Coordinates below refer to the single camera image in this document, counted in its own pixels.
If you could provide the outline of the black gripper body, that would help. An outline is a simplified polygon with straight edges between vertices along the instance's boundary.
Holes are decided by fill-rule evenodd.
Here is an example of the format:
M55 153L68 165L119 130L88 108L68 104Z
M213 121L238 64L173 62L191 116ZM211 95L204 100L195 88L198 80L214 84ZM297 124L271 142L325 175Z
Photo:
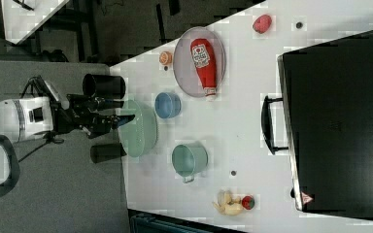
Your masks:
M53 130L50 135L68 134L73 130L82 129L89 139L109 133L112 126L112 116L100 115L106 100L101 97L68 94L66 101L50 95L50 107Z

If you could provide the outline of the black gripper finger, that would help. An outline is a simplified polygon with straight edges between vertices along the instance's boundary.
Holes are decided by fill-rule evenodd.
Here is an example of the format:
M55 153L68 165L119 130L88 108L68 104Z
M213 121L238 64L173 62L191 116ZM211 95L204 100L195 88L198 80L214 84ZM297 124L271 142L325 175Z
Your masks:
M119 127L125 125L126 123L129 123L135 118L134 115L125 115L125 116L118 116L113 115L112 116L112 129L118 129Z
M122 108L124 105L123 101L116 101L116 100L106 100L104 102L104 109L116 109Z

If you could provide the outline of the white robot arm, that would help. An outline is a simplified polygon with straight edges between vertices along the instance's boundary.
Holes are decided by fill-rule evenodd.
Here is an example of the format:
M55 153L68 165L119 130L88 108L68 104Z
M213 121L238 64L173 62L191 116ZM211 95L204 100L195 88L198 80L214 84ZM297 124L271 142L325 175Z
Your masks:
M120 101L76 96L65 102L55 97L18 98L0 101L0 198L11 192L20 177L14 145L44 139L59 144L56 137L83 130L95 138L132 121L134 115L105 116L99 112L119 108Z

